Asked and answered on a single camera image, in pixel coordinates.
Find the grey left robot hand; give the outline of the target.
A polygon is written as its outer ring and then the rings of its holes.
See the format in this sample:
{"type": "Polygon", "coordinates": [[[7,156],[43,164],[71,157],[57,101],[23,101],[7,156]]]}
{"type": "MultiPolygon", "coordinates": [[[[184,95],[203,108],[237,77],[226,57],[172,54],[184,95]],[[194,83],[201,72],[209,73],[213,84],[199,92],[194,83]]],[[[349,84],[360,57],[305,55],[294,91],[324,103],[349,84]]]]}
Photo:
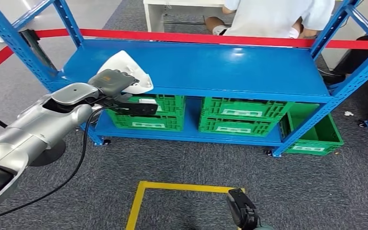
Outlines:
{"type": "Polygon", "coordinates": [[[105,69],[88,81],[88,84],[98,88],[105,96],[117,96],[123,90],[136,83],[139,83],[138,79],[117,69],[105,69]]]}

